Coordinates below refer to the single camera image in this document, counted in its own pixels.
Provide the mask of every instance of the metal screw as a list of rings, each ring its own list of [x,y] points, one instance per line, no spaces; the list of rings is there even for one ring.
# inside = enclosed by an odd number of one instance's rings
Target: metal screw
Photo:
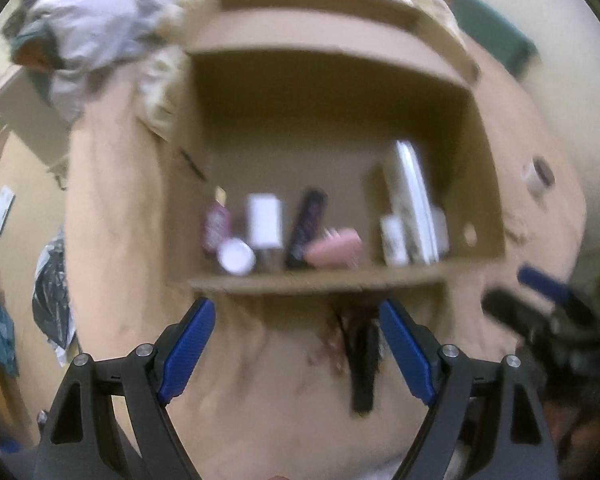
[[[74,365],[84,366],[89,361],[89,354],[78,354],[74,357]]]
[[[45,425],[49,419],[49,412],[47,410],[40,410],[36,415],[36,422],[38,424]]]
[[[447,357],[458,357],[460,355],[460,351],[456,345],[444,345],[442,353]]]
[[[143,343],[136,348],[136,355],[140,357],[147,357],[154,351],[154,346],[151,343]]]
[[[518,359],[515,355],[508,355],[506,362],[512,368],[518,368],[520,366],[520,359]]]

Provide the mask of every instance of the black plastic bag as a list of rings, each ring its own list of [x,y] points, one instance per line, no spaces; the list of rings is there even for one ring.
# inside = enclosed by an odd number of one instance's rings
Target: black plastic bag
[[[33,319],[40,330],[59,347],[66,349],[70,302],[64,271],[64,228],[40,254],[31,301]]]

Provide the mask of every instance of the teal fabric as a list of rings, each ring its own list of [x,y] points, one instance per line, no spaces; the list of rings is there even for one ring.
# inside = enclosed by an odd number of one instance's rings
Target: teal fabric
[[[520,76],[536,46],[511,22],[482,0],[445,0],[459,27],[501,62],[509,73]]]
[[[17,51],[23,47],[27,41],[40,40],[43,45],[43,54],[49,64],[55,69],[60,70],[64,68],[64,62],[58,54],[58,42],[56,37],[51,31],[51,28],[44,22],[44,20],[36,20],[35,22],[29,23],[24,27],[20,33],[11,40],[11,60]],[[33,88],[42,99],[42,101],[49,107],[52,107],[49,99],[51,92],[51,74],[37,72],[26,68],[27,76],[29,77]]]
[[[16,364],[16,343],[13,330],[13,321],[0,304],[0,364],[4,370],[11,376],[18,375],[18,366]]]

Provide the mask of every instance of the cardboard box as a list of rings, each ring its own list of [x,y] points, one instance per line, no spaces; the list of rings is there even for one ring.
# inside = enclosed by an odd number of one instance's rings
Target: cardboard box
[[[423,12],[392,0],[208,0],[184,42],[191,65],[168,136],[170,280],[235,294],[367,290],[442,282],[504,254],[475,64]],[[395,139],[413,143],[430,199],[446,213],[450,254],[433,266],[382,260],[379,219],[390,206],[381,161]],[[275,193],[286,240],[305,189],[323,189],[323,225],[363,239],[359,269],[223,275],[200,247],[215,186],[238,236],[246,195]]]

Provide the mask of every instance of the blue gripper pad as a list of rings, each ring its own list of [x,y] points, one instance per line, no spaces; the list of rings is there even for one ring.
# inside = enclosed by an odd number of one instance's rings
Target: blue gripper pad
[[[213,301],[204,300],[164,361],[158,390],[158,400],[163,406],[184,391],[215,324]]]
[[[530,265],[518,269],[518,281],[558,305],[567,304],[571,295],[569,287],[564,283],[554,280]]]
[[[379,317],[382,334],[394,354],[411,395],[431,406],[436,400],[436,391],[431,381],[429,361],[389,301],[380,305]]]

